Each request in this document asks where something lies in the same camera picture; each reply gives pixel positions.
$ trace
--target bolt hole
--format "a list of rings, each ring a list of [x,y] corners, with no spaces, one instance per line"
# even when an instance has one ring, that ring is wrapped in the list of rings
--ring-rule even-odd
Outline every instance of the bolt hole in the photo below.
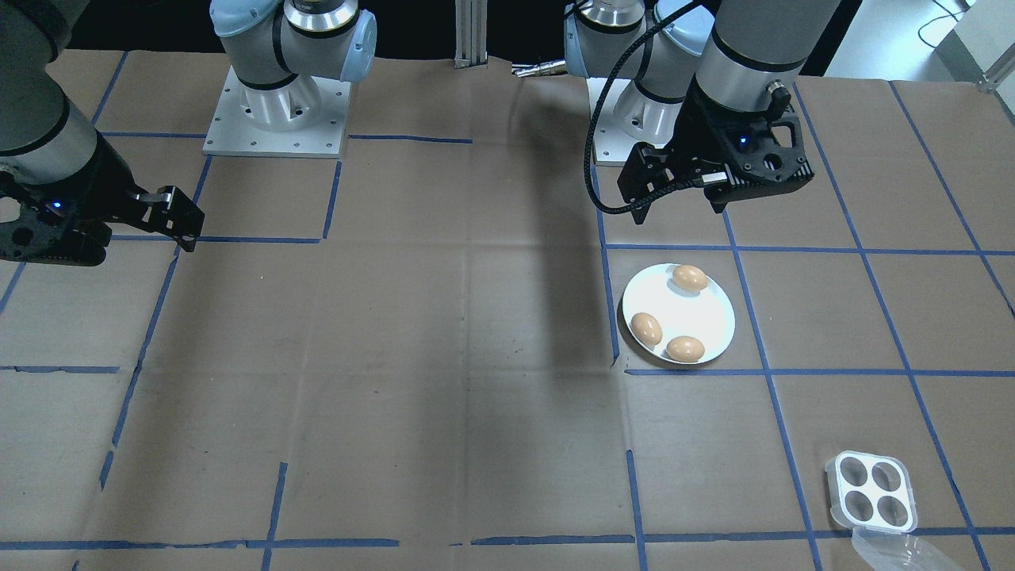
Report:
[[[774,153],[765,154],[764,165],[767,166],[769,170],[777,170],[783,167],[783,158]]]
[[[32,233],[30,229],[28,229],[26,227],[19,227],[19,228],[17,228],[17,229],[14,230],[14,233],[10,234],[10,239],[14,243],[17,243],[18,245],[22,245],[23,246],[23,245],[27,245],[28,243],[31,243],[31,238],[35,235],[36,234]]]

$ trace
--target white wall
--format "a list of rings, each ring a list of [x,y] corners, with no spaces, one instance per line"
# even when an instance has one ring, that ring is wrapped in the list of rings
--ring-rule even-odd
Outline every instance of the white wall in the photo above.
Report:
[[[1015,44],[1015,1],[977,0],[962,21],[955,24],[954,31],[976,65],[986,71]],[[1015,79],[1008,77],[998,92],[1008,108],[1015,111]]]

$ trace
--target metal mounting plate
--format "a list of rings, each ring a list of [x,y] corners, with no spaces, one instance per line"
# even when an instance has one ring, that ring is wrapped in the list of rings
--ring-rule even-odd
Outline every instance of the metal mounting plate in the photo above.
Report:
[[[321,90],[322,106],[316,121],[295,131],[266,131],[244,112],[240,102],[242,85],[229,68],[204,140],[205,154],[341,158],[352,84],[323,77],[313,79]]]
[[[596,126],[594,139],[593,150],[596,164],[623,166],[627,155],[630,154],[631,147],[638,142],[637,139],[624,132],[620,127],[620,121],[613,114],[614,108],[617,106],[617,99],[620,98],[620,93],[623,92],[628,83],[630,83],[630,79],[614,80],[609,94],[606,95],[603,111],[599,114],[599,124]],[[586,84],[589,86],[589,113],[592,113],[596,110],[596,101],[599,100],[599,93],[603,92],[606,79],[590,77],[586,79]]]

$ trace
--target plastic egg tray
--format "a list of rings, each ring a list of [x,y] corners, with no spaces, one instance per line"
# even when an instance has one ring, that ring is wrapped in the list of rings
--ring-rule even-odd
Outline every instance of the plastic egg tray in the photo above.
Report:
[[[825,466],[831,516],[847,528],[889,533],[917,528],[917,505],[909,473],[902,462],[847,450]]]

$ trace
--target egg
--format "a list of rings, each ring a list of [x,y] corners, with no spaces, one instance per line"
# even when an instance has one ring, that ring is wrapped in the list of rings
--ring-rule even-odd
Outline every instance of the egg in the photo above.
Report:
[[[681,264],[673,268],[673,282],[681,290],[696,293],[708,287],[708,276],[696,266]]]
[[[694,338],[680,336],[667,344],[666,354],[677,363],[697,363],[704,356],[704,346]]]
[[[635,313],[631,317],[631,333],[637,341],[647,346],[655,346],[663,341],[663,329],[659,322],[648,313]]]

